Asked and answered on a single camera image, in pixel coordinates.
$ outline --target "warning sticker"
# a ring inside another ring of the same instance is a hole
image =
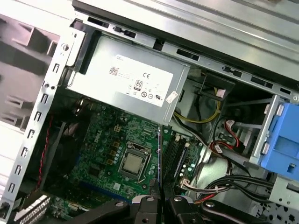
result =
[[[117,55],[109,75],[114,76],[117,91],[162,107],[173,77],[172,73]]]

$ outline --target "motherboard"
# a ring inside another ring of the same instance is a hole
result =
[[[113,198],[131,202],[149,194],[157,177],[158,124],[106,104],[93,105],[92,111],[80,155],[68,176],[68,190],[53,199],[56,217],[69,219]],[[162,150],[173,150],[175,144],[184,152],[173,166],[179,185],[181,177],[193,176],[202,145],[170,126],[160,128]]]

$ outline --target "cable bundle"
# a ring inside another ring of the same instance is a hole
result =
[[[268,195],[261,195],[252,190],[247,189],[247,187],[251,184],[265,187],[268,189],[272,189],[274,185],[273,183],[267,182],[266,180],[260,178],[243,175],[224,176],[210,183],[205,189],[192,187],[191,185],[189,185],[189,183],[186,182],[186,180],[183,183],[183,185],[189,190],[201,194],[199,196],[199,199],[195,201],[195,203],[201,203],[209,198],[216,196],[218,193],[225,192],[230,189],[240,190],[244,195],[256,202],[270,203]]]

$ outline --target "white label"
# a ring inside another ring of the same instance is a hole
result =
[[[220,146],[215,145],[214,148],[216,149],[216,151],[217,151],[218,153],[223,153],[223,151],[221,150]]]
[[[227,120],[227,121],[226,121],[226,125],[228,126],[228,129],[229,129],[229,130],[232,129],[232,126],[233,126],[234,123],[235,123],[234,120]]]
[[[115,76],[117,91],[162,107],[173,74],[150,65],[117,55],[108,71]]]
[[[168,98],[166,98],[166,102],[171,104],[173,100],[178,96],[177,92],[173,91]]]
[[[223,98],[224,94],[225,94],[225,90],[218,89],[217,93],[216,93],[216,96],[218,96],[220,98]]]
[[[114,190],[120,190],[120,188],[121,188],[121,185],[119,183],[115,183],[113,186]]]

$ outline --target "cpu socket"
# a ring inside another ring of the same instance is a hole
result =
[[[118,172],[134,180],[139,180],[146,167],[148,157],[149,154],[145,155],[142,151],[127,148]]]

